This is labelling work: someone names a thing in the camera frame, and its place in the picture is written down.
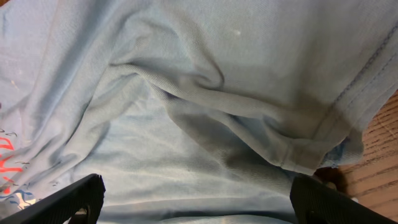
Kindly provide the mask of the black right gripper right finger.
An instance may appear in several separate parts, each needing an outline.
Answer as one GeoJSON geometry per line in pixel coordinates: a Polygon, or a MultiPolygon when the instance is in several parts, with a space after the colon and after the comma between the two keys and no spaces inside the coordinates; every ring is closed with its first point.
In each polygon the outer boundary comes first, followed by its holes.
{"type": "Polygon", "coordinates": [[[290,201],[299,224],[395,224],[306,175],[295,177],[290,201]]]}

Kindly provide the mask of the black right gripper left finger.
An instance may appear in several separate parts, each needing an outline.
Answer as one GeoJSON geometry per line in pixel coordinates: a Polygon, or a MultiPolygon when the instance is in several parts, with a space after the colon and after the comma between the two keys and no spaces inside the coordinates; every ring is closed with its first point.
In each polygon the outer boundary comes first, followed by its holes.
{"type": "Polygon", "coordinates": [[[1,220],[1,224],[96,224],[105,191],[102,176],[90,174],[1,220]]]}

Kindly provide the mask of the light blue printed t-shirt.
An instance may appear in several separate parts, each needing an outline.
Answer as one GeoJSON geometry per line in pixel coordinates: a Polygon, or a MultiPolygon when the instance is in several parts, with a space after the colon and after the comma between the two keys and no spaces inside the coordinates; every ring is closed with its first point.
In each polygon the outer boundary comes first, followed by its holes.
{"type": "Polygon", "coordinates": [[[396,1],[9,1],[1,217],[97,173],[100,223],[293,222],[396,89],[396,1]]]}

